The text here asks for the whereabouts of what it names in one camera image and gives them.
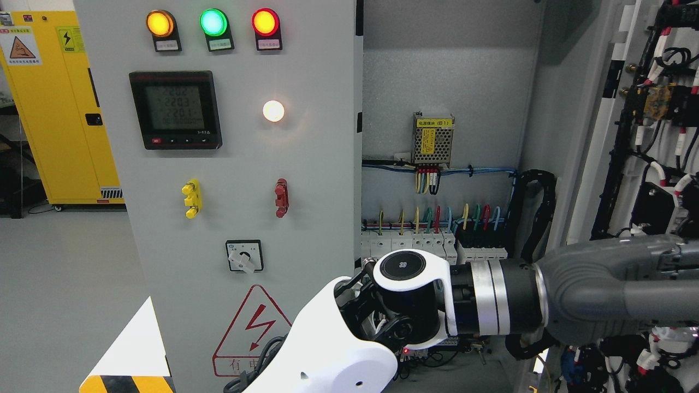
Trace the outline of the grey robot hand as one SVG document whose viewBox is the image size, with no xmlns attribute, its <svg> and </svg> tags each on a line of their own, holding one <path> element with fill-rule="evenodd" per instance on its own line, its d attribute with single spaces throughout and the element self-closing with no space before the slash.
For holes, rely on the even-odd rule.
<svg viewBox="0 0 699 393">
<path fill-rule="evenodd" d="M 697 239 L 650 235 L 575 243 L 537 262 L 546 331 L 567 345 L 697 326 Z"/>
</svg>

